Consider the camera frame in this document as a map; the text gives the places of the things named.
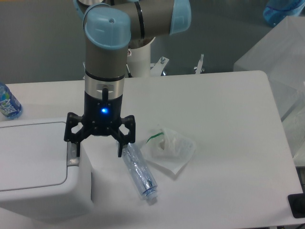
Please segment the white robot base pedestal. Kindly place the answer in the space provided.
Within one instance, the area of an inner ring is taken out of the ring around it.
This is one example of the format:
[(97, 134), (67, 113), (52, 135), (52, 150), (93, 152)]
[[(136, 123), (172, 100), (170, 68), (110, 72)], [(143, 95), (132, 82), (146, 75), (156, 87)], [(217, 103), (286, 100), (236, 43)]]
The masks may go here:
[(134, 77), (150, 76), (151, 43), (131, 49), (130, 34), (118, 37), (85, 35), (86, 58), (84, 79), (110, 84), (123, 81), (126, 65)]

